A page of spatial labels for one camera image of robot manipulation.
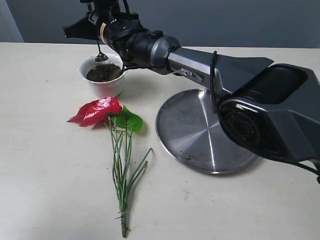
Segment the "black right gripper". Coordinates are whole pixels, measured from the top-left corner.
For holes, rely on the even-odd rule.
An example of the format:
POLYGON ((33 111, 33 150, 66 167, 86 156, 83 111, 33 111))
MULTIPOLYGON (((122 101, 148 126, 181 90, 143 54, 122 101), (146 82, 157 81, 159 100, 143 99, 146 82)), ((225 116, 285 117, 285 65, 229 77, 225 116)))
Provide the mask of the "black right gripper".
POLYGON ((150 51, 149 30, 139 20, 108 21, 91 13, 62 29, 67 39, 101 40, 118 54, 146 54, 150 51))

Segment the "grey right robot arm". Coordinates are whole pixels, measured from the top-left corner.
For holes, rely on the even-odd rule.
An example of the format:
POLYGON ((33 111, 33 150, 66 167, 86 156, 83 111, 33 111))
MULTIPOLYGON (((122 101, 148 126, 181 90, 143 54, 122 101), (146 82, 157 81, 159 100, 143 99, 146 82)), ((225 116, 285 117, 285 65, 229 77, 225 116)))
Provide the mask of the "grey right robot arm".
POLYGON ((126 68, 172 73, 208 88, 225 134, 265 159, 320 159, 320 82, 309 68, 188 49, 137 17, 91 13, 63 31, 67 38, 104 42, 126 68))

